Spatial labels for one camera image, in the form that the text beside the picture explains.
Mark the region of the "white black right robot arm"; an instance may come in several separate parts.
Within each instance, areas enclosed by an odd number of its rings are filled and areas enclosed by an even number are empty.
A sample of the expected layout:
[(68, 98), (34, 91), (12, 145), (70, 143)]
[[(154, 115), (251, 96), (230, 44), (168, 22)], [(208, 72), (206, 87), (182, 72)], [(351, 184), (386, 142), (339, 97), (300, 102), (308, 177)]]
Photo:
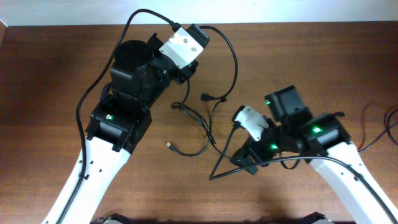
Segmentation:
[(282, 152), (298, 154), (333, 189), (356, 223), (397, 223), (397, 208), (374, 180), (347, 130), (342, 112), (314, 117), (294, 86), (266, 95), (272, 117), (241, 106), (233, 121), (249, 133), (230, 162), (254, 175)]

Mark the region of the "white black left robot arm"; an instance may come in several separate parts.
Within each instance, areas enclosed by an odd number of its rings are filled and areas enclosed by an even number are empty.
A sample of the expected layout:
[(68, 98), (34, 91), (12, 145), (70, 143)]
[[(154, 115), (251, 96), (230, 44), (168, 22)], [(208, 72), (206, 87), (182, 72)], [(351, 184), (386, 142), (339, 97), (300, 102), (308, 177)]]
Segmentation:
[(162, 42), (128, 40), (116, 47), (111, 82), (83, 133), (74, 168), (44, 223), (89, 223), (110, 183), (148, 130), (151, 106), (172, 80), (182, 84), (195, 73), (207, 35), (177, 31)]

